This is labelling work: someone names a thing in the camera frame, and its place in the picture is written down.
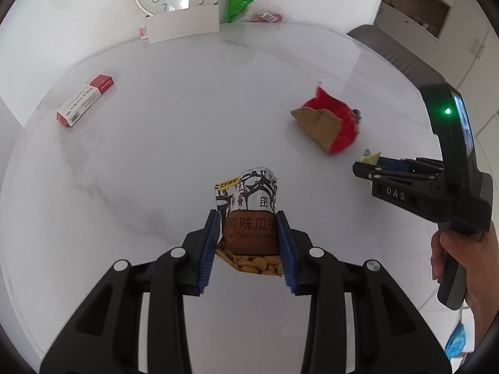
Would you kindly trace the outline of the person's right hand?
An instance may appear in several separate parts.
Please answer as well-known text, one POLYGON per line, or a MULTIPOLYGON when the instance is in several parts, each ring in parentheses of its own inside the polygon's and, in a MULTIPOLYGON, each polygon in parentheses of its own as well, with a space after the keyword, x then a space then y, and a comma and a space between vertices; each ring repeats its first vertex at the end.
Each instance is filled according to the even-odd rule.
POLYGON ((454 257, 467 273, 467 303, 474 317, 491 321, 498 312, 498 239, 493 222, 478 242, 454 231, 436 232, 430 241, 432 279, 443 274, 443 253, 454 257))

